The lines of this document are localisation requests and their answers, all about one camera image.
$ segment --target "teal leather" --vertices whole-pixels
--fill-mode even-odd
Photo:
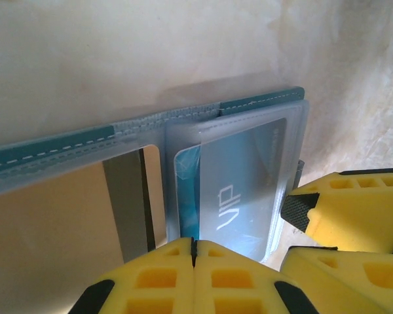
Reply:
[[[304,89],[175,109],[162,113],[0,147],[0,194],[147,145],[164,156],[166,127],[181,120],[211,120],[304,98]]]

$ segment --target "white surface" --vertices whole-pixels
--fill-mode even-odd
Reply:
[[[392,167],[393,0],[0,0],[0,145],[291,85],[302,182]]]
[[[67,314],[122,263],[102,163],[0,196],[0,314]]]

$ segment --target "yellow foam clamp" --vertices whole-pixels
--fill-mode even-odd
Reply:
[[[290,278],[210,241],[198,241],[195,314],[317,313]]]
[[[393,313],[393,254],[292,247],[281,272],[321,313]]]
[[[105,274],[69,314],[191,314],[191,239],[179,239]]]
[[[285,275],[215,243],[191,239],[173,241],[105,274],[69,312],[191,313],[318,312]]]
[[[326,175],[292,191],[281,216],[324,246],[393,253],[393,169]]]

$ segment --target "card holder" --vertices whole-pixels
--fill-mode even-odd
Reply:
[[[178,217],[181,237],[210,239],[257,261],[275,250],[308,108],[297,101],[169,128],[176,191],[168,213]]]
[[[161,200],[153,203],[164,209],[168,241],[189,232],[255,260],[267,256],[295,181],[303,98],[295,87],[0,147],[0,313],[64,313],[90,280],[160,245],[146,151],[160,160]],[[268,154],[274,130],[276,153]],[[233,218],[235,205],[263,206],[264,192],[273,205],[252,216],[239,207]],[[186,229],[187,209],[194,229]]]

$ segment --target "stitched seam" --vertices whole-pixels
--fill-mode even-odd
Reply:
[[[279,95],[279,96],[275,96],[275,97],[271,97],[271,98],[267,98],[267,99],[261,99],[261,100],[251,101],[251,102],[245,103],[245,104],[243,104],[243,105],[237,105],[237,106],[233,106],[233,107],[229,107],[229,108],[220,109],[220,111],[226,111],[226,110],[231,110],[231,109],[246,107],[246,106],[254,105],[255,103],[262,103],[262,102],[264,102],[264,101],[268,101],[268,100],[272,100],[272,99],[278,99],[278,98],[281,98],[281,97],[287,97],[287,96],[291,96],[291,95],[298,95],[298,96],[300,96],[299,93],[294,92],[294,93],[285,94],[285,95]]]
[[[70,156],[73,156],[73,155],[82,154],[84,152],[88,152],[88,151],[95,150],[95,149],[98,149],[98,148],[104,148],[105,146],[109,146],[109,145],[112,145],[112,144],[115,144],[115,143],[116,143],[115,141],[111,141],[111,142],[103,143],[103,144],[100,144],[100,145],[97,145],[97,146],[87,147],[87,148],[85,148],[83,150],[78,150],[77,152],[68,152],[68,153],[65,153],[64,155],[55,156],[54,158],[51,158],[50,160],[36,160],[32,164],[22,165],[20,168],[9,169],[8,171],[6,171],[4,173],[0,173],[0,176],[11,175],[12,173],[16,173],[18,171],[25,170],[27,168],[33,168],[35,166],[47,164],[48,162],[55,162],[55,161],[57,161],[59,159],[62,159],[62,158],[67,158],[67,157],[70,157]]]
[[[95,143],[95,142],[99,142],[99,141],[104,141],[104,140],[107,140],[107,139],[111,139],[111,138],[113,138],[113,137],[116,136],[116,135],[127,135],[127,134],[130,134],[130,133],[131,133],[131,130],[141,129],[141,128],[144,128],[144,127],[147,127],[147,126],[152,126],[152,125],[155,125],[155,124],[160,124],[160,123],[163,123],[163,122],[167,122],[167,121],[169,121],[169,120],[174,120],[174,119],[178,119],[178,118],[186,118],[186,117],[189,117],[189,116],[196,116],[196,115],[201,115],[201,114],[207,114],[207,113],[212,113],[212,112],[214,112],[214,111],[226,111],[226,110],[231,110],[231,109],[237,109],[237,108],[241,108],[241,107],[246,107],[246,106],[254,105],[254,104],[256,104],[256,103],[262,103],[262,102],[264,102],[264,101],[268,101],[268,100],[272,100],[272,99],[278,99],[278,98],[281,98],[281,97],[288,97],[288,96],[295,95],[295,94],[299,95],[299,93],[294,92],[294,93],[290,93],[290,94],[285,94],[285,95],[270,97],[270,98],[267,98],[267,99],[261,99],[261,100],[257,100],[257,101],[251,101],[251,102],[245,103],[245,104],[243,104],[243,105],[237,105],[237,106],[233,106],[233,107],[229,107],[229,108],[225,108],[225,109],[217,109],[217,108],[216,108],[216,109],[212,109],[212,110],[204,111],[204,112],[200,112],[200,111],[199,111],[199,112],[196,112],[196,113],[187,113],[187,114],[181,114],[181,115],[179,115],[179,116],[172,116],[172,117],[170,117],[170,118],[164,118],[164,119],[162,119],[162,120],[158,120],[158,121],[154,121],[154,122],[149,122],[149,123],[146,123],[146,124],[141,124],[141,125],[139,125],[139,126],[134,126],[134,127],[130,128],[129,130],[126,130],[126,131],[118,131],[118,132],[116,132],[115,134],[109,135],[109,136],[107,136],[107,137],[100,137],[99,139],[96,139],[96,140],[93,140],[93,141],[87,141],[86,144],[92,144],[92,143]],[[48,151],[48,152],[40,152],[40,153],[36,154],[36,156],[45,156],[46,154],[55,153],[55,152],[58,152],[58,151],[60,151],[60,150],[71,149],[71,148],[73,148],[73,147],[81,147],[81,146],[83,146],[83,145],[84,145],[83,143],[78,143],[78,144],[74,144],[74,145],[68,145],[68,146],[65,146],[65,147],[60,148],[60,149],[52,149],[52,150],[50,150],[50,151]],[[21,157],[20,159],[13,159],[13,160],[9,160],[9,161],[7,161],[7,162],[0,163],[0,167],[2,167],[2,166],[4,166],[4,165],[7,165],[7,164],[13,164],[13,163],[15,163],[15,162],[19,162],[19,161],[22,161],[22,160],[27,160],[27,159],[30,159],[30,158],[33,158],[33,155],[24,156],[24,157]]]

